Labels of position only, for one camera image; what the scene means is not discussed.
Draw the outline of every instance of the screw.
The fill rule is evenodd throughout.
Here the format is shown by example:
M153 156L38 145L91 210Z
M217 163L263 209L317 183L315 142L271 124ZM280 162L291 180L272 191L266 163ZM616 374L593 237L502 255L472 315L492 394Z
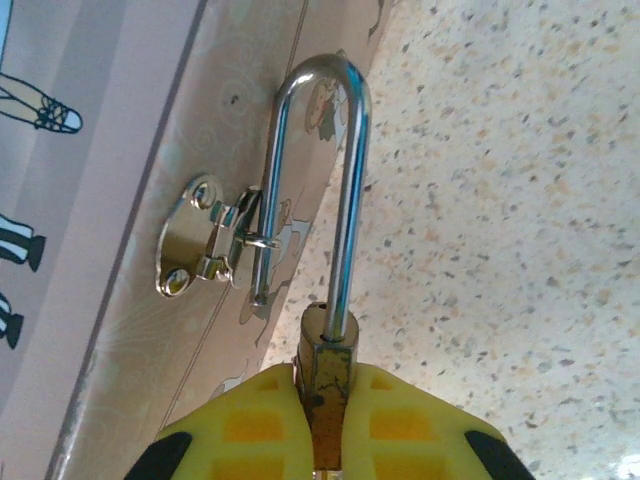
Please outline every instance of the screw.
M213 205L214 195L207 182L202 182L193 191L191 203L199 210L206 210Z
M167 274L162 285L162 292L168 297L177 297L189 286L191 277L184 268L176 268Z

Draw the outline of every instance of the rusty lock body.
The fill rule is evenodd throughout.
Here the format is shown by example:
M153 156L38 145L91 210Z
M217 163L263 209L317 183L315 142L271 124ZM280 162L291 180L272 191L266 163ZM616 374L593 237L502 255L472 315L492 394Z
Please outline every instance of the rusty lock body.
M251 301L266 304L272 253L279 248L275 223L291 101L301 86L324 78L335 79L347 96L345 162L328 299L312 303L302 315L295 383L311 429L315 469L327 472L341 468L342 422L354 382L358 323L349 312L349 294L371 122L369 88L351 62L339 55L317 55L285 78L273 107L260 189L250 187L234 205L226 205L212 175L187 186L160 237L156 287L166 297L181 295L196 278L243 287L238 275L246 263L242 253L252 246ZM258 203L257 228L250 232Z

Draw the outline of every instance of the padlock shackle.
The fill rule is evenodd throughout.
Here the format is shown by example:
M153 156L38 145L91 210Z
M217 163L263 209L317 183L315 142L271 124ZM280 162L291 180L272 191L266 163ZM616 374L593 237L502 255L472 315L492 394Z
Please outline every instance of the padlock shackle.
M337 80L347 95L349 106L344 172L323 335L326 341L338 342L344 338L347 325L351 277L362 204L362 186L366 173L371 128L369 87L358 69L341 56L323 54L305 60L285 78L276 95L262 180L257 235L263 238L273 238L276 235L275 219L280 190L284 137L292 97L302 85L322 78ZM251 286L253 303L256 305L264 305L269 295L271 255L271 249L261 248L256 251Z

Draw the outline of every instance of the yellow plastic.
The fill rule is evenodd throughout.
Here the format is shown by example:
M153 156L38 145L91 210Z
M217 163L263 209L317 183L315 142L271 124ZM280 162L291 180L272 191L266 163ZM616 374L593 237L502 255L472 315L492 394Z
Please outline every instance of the yellow plastic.
M358 364L342 431L345 480L491 480L465 439L488 423L372 365Z
M282 364L250 378L166 427L193 441L172 480L307 480L313 472L309 426Z

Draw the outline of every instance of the speckled terrazzo floor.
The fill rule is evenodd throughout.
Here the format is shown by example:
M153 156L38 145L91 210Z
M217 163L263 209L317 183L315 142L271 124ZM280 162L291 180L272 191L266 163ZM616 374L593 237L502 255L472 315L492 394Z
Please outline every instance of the speckled terrazzo floor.
M359 359L496 425L537 478L640 478L639 20L404 0L369 78ZM340 174L265 367L326 295Z

